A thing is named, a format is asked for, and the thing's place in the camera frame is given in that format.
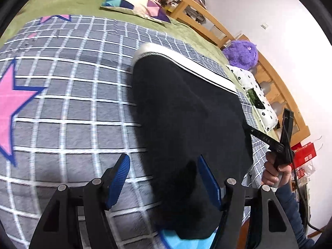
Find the pink star with blue outline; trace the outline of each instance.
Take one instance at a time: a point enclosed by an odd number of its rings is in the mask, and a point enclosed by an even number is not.
[[[44,22],[48,21],[52,17],[58,17],[64,21],[71,21],[71,16],[70,15],[52,15],[52,16],[46,16],[46,17],[41,17],[39,20],[39,25],[43,24]]]
[[[15,66],[14,58],[0,78],[0,152],[14,166],[16,161],[13,152],[13,118],[45,89],[45,87],[16,86]]]

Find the black clamp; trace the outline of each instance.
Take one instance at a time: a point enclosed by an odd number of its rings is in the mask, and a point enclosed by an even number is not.
[[[83,249],[77,207],[84,207],[92,249],[117,249],[105,210],[118,200],[130,169],[130,158],[122,154],[101,178],[82,187],[61,184],[43,212],[29,249]]]
[[[275,169],[278,169],[279,165],[291,164],[293,162],[294,152],[290,148],[293,123],[294,112],[289,109],[284,109],[280,142],[251,127],[250,125],[246,125],[247,128],[245,128],[245,130],[249,131],[251,135],[257,137],[266,144],[269,144],[269,150],[274,151],[277,154],[276,161],[274,163]]]
[[[295,249],[298,243],[287,216],[268,185],[245,187],[232,178],[225,181],[223,215],[210,249],[236,249],[243,209],[250,206],[246,249]]]

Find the white pillow with black pattern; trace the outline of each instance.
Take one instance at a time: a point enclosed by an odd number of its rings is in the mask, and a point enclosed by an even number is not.
[[[232,65],[226,65],[230,71],[233,73],[233,75],[237,78],[237,81],[240,83],[242,88],[247,91],[251,88],[253,88],[257,82],[255,80],[255,77],[250,71],[238,68],[236,66]]]
[[[242,88],[247,92],[251,103],[258,111],[265,130],[267,132],[272,130],[278,124],[278,117],[266,99],[262,89],[259,87],[253,74],[250,71],[236,66],[227,65],[227,67],[237,78]]]

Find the green bed sheet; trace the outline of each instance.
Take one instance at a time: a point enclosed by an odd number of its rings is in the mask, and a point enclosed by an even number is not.
[[[138,16],[103,9],[100,7],[103,1],[104,0],[29,0],[15,16],[0,38],[0,47],[8,39],[13,37],[26,22],[41,16],[72,14],[112,18],[115,20],[134,23],[136,25],[160,32],[166,32],[167,34],[180,39],[187,44],[190,44],[196,51],[219,63],[223,67],[228,77],[233,81],[233,83],[235,83],[237,89],[246,94],[234,75],[225,66],[225,64],[228,64],[228,60],[223,55],[221,50],[218,49],[215,45],[206,41],[189,26],[172,18],[170,18],[170,24],[160,24]],[[255,111],[255,108],[253,108],[253,110],[258,127],[262,132],[264,132],[264,128],[258,119],[258,113]],[[273,131],[270,131],[269,135],[277,139],[277,136]]]

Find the plaid blanket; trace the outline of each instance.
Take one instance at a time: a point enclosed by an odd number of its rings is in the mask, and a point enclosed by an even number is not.
[[[150,183],[137,137],[142,128],[130,97],[131,59],[145,42],[160,44],[226,76],[223,66],[166,33],[93,16],[29,21],[0,50],[0,75],[16,57],[16,85],[46,87],[13,121],[17,167],[0,155],[0,218],[17,248],[28,249],[54,190],[82,186],[112,167],[121,153],[132,164],[118,203],[107,213],[120,249],[165,248],[153,224]],[[249,125],[252,106],[237,92]],[[260,186],[266,145],[252,137],[253,166],[242,184]],[[243,220],[249,217],[245,208]],[[89,248],[84,211],[79,211]]]

